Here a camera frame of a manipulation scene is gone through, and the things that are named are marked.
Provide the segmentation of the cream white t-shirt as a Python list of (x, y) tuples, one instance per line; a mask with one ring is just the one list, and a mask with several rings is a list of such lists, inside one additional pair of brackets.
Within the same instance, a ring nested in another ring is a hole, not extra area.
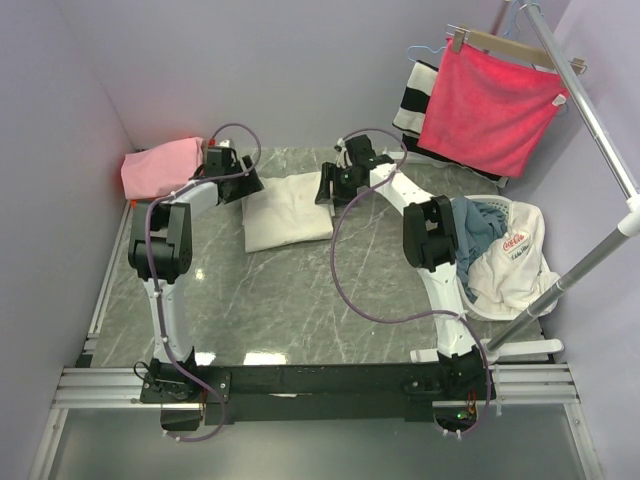
[(264, 189), (241, 200), (246, 253), (333, 235), (333, 208), (316, 204), (320, 172), (264, 178)]

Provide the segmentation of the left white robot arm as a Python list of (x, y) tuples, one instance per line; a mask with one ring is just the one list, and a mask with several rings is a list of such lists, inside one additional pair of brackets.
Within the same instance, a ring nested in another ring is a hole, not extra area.
[(212, 141), (187, 183), (136, 208), (128, 247), (129, 265), (143, 282), (151, 308), (154, 350), (148, 382), (176, 401), (200, 388), (195, 347), (186, 328), (185, 283), (193, 260), (193, 221), (206, 211), (264, 189), (256, 161), (240, 157), (230, 140)]

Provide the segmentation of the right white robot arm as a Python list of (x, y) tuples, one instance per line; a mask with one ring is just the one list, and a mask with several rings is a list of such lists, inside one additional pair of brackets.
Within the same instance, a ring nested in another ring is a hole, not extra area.
[[(447, 365), (439, 374), (444, 395), (460, 399), (474, 386), (471, 368), (486, 370), (488, 360), (479, 335), (466, 318), (457, 284), (458, 239), (452, 205), (445, 196), (435, 196), (401, 172), (401, 165), (388, 154), (375, 152), (365, 130), (339, 139), (336, 161), (322, 165), (315, 202), (343, 204), (344, 212), (334, 227), (330, 246), (330, 269), (339, 296), (359, 316), (379, 324), (400, 324), (430, 317), (434, 320), (437, 346), (414, 350), (414, 363)], [(380, 319), (349, 299), (337, 275), (336, 246), (347, 213), (366, 196), (382, 196), (402, 215), (402, 249), (416, 269), (428, 295), (430, 310), (402, 320)]]

